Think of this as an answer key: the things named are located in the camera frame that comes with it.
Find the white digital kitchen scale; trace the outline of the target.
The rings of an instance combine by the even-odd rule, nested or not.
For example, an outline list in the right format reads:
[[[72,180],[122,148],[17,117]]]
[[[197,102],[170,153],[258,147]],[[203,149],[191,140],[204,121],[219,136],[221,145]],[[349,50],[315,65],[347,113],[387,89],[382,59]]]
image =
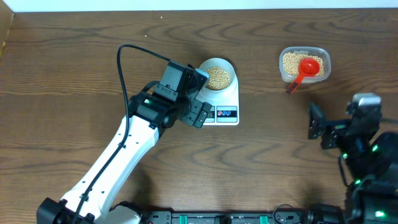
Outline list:
[[[239,82],[226,91],[203,89],[197,98],[212,105],[205,126],[236,126],[239,124]]]

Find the red plastic measuring scoop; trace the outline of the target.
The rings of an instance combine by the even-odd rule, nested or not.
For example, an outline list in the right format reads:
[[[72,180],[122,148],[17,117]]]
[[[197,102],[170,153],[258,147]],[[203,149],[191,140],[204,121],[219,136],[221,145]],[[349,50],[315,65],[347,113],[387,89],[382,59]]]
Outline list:
[[[304,58],[298,66],[299,76],[289,85],[285,91],[288,95],[292,94],[306,77],[314,77],[320,71],[320,64],[313,58]]]

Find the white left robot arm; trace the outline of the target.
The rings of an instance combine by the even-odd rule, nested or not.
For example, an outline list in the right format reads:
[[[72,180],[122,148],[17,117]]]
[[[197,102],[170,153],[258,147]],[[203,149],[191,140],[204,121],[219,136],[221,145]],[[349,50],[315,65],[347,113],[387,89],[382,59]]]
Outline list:
[[[129,100],[128,114],[85,176],[59,202],[46,198],[37,223],[139,223],[141,212],[129,204],[112,206],[142,157],[176,120],[200,128],[212,106],[195,95],[171,98],[144,91]]]

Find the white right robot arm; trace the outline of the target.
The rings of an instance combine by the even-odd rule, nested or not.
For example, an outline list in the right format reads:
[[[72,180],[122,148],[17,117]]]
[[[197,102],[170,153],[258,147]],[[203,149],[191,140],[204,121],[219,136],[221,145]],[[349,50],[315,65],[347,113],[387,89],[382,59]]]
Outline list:
[[[345,208],[313,205],[304,223],[397,223],[397,133],[378,136],[380,105],[347,106],[351,119],[330,121],[319,106],[309,107],[309,139],[324,150],[340,150],[338,167],[346,187]]]

